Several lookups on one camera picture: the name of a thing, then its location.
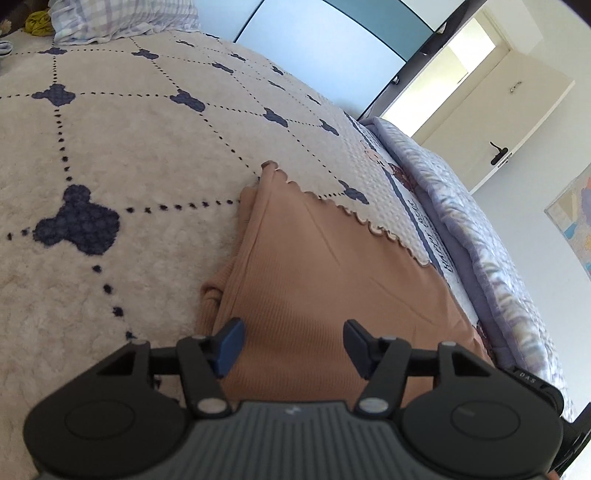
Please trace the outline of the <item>brown ribbed long-sleeve top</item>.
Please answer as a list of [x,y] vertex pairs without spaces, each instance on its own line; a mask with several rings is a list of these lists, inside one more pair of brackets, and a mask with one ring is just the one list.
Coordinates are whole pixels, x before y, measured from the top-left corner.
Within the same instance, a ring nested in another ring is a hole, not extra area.
[[365,383],[342,343],[358,321],[376,337],[488,353],[446,280],[400,242],[304,192],[273,162],[243,189],[235,246],[200,290],[197,332],[233,318],[245,344],[222,383],[233,402],[356,401]]

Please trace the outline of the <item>beige bear pattern bed blanket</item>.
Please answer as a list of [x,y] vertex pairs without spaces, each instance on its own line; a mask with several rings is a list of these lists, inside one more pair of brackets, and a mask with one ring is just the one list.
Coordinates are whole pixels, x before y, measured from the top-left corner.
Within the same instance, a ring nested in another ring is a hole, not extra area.
[[401,169],[270,60],[202,33],[63,46],[15,32],[1,62],[1,475],[35,469],[29,410],[132,338],[197,323],[242,189],[266,161],[406,244]]

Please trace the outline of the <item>white and teal wardrobe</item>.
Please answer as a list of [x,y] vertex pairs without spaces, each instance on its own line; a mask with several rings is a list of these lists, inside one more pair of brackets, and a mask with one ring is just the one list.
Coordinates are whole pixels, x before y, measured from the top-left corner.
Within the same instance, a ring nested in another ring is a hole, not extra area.
[[263,55],[356,118],[384,112],[480,1],[198,1],[202,31]]

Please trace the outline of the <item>purple plaid pillow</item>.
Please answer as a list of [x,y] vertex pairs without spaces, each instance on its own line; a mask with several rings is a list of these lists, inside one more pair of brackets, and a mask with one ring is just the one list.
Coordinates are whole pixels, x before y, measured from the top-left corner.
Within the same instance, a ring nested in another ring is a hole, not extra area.
[[197,32],[193,1],[50,1],[49,15],[58,45],[86,45],[163,31]]

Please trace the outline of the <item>folded grey garment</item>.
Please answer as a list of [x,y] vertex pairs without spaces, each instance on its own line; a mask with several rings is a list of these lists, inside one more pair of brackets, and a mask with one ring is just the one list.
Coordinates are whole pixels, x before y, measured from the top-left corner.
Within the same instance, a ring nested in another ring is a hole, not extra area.
[[0,41],[0,57],[4,58],[10,55],[13,51],[13,45],[10,41]]

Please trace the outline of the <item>yellow knitted item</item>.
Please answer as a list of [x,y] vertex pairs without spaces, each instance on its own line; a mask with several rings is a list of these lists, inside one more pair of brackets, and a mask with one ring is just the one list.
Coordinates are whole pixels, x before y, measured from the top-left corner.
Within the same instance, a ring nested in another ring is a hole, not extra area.
[[55,30],[49,10],[39,10],[31,13],[25,20],[23,30],[25,33],[36,37],[53,36]]

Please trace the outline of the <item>colourful wall map poster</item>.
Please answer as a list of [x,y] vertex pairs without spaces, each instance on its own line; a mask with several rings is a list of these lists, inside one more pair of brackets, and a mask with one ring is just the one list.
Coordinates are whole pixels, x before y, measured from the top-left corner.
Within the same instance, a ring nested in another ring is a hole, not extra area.
[[591,272],[591,165],[572,180],[545,209],[587,276]]

